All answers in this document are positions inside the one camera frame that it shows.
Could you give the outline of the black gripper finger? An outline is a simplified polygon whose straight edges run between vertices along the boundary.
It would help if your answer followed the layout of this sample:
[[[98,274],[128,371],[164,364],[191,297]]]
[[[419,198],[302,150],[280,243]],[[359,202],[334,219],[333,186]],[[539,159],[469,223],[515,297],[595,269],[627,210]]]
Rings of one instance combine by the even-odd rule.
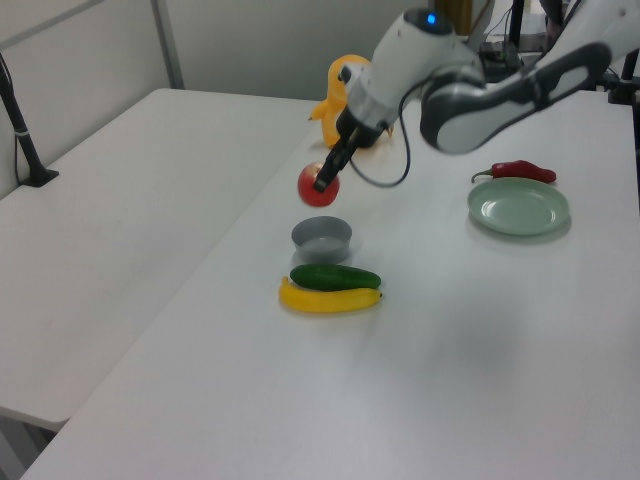
[[[317,192],[323,193],[351,161],[353,154],[359,148],[360,133],[361,128],[356,127],[350,135],[336,142],[315,177],[313,188]]]

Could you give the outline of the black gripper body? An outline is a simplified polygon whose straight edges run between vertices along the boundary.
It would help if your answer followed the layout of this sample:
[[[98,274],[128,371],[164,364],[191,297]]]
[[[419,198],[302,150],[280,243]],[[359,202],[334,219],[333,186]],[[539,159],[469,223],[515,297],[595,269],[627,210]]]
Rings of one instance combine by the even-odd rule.
[[[370,148],[384,132],[393,129],[393,126],[386,120],[381,120],[376,126],[369,127],[358,120],[346,107],[336,120],[336,129],[339,135],[336,146],[345,147],[354,137],[357,148]]]

